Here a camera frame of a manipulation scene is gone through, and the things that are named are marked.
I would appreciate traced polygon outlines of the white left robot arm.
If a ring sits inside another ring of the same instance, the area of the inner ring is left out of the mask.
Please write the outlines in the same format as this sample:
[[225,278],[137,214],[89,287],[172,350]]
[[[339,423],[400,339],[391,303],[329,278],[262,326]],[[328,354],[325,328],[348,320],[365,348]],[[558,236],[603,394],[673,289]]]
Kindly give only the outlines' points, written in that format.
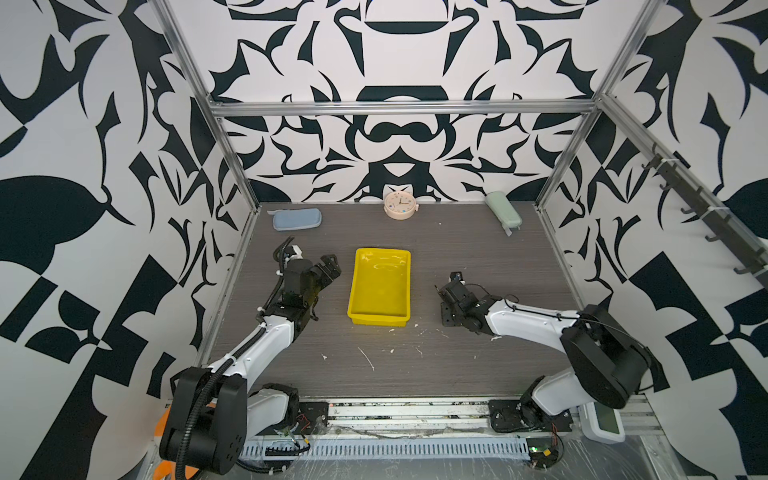
[[159,455],[174,464],[173,476],[190,467],[219,475],[239,460],[248,437],[268,427],[291,425],[298,414],[294,389],[254,382],[316,317],[320,293],[341,274],[334,255],[314,263],[294,255],[279,263],[278,283],[257,312],[257,326],[233,350],[207,367],[182,371],[163,430]]

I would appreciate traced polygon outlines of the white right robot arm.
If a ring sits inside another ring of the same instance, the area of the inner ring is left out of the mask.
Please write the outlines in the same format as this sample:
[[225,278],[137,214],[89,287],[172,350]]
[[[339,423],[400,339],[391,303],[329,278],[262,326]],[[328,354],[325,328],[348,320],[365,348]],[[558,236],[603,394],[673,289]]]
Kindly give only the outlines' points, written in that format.
[[487,292],[479,297],[455,272],[437,289],[442,319],[475,334],[514,337],[563,353],[568,367],[541,376],[515,401],[489,403],[490,425],[497,433],[549,430],[565,425],[571,409],[600,404],[621,410],[642,391],[662,385],[663,366],[650,348],[630,335],[609,312],[589,304],[584,309],[549,310]]

